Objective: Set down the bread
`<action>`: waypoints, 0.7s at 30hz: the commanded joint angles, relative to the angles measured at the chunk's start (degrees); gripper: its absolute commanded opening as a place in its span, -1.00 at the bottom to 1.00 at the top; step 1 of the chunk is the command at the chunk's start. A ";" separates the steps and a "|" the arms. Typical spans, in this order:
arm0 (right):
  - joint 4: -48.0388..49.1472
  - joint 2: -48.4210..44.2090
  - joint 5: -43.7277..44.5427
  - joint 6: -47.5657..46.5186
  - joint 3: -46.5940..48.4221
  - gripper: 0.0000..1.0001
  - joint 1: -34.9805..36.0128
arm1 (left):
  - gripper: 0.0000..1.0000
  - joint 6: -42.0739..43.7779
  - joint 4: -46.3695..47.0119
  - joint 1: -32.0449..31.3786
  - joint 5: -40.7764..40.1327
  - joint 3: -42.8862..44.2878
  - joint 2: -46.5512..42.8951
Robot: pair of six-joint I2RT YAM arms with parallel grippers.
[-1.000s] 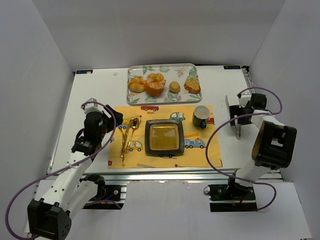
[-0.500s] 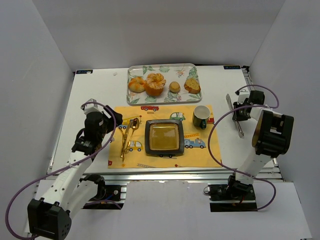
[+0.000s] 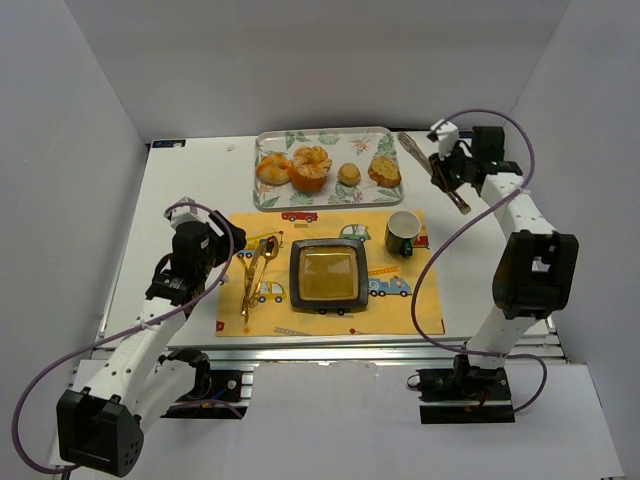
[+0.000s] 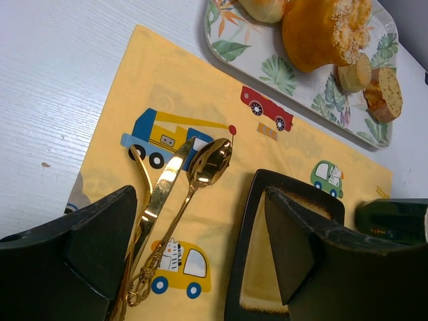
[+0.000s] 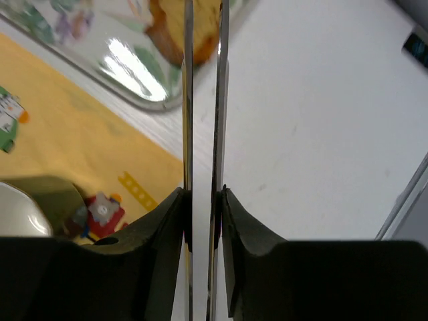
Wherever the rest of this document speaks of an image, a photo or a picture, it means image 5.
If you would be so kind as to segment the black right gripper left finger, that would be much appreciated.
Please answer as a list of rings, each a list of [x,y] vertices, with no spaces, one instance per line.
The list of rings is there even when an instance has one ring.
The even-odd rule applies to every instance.
[[[91,245],[1,238],[2,320],[170,320],[189,194]]]

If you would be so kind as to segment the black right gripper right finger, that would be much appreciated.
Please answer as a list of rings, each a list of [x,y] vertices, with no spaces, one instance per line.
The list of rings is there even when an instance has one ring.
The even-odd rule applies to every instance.
[[[231,189],[217,194],[234,320],[426,320],[427,250],[415,241],[288,241]]]

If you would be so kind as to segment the silver metal tongs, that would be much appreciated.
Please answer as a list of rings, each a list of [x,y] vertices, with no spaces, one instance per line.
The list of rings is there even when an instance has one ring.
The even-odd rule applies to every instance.
[[[223,188],[227,91],[229,81],[229,22],[230,2],[222,1],[219,9],[219,43],[217,46],[206,320],[217,319],[218,247],[221,235],[221,191]],[[193,26],[193,2],[185,1],[184,48],[182,63],[182,111],[184,165],[183,188],[187,196],[185,201],[185,209],[187,212],[185,214],[184,230],[188,300],[186,320],[193,319]]]

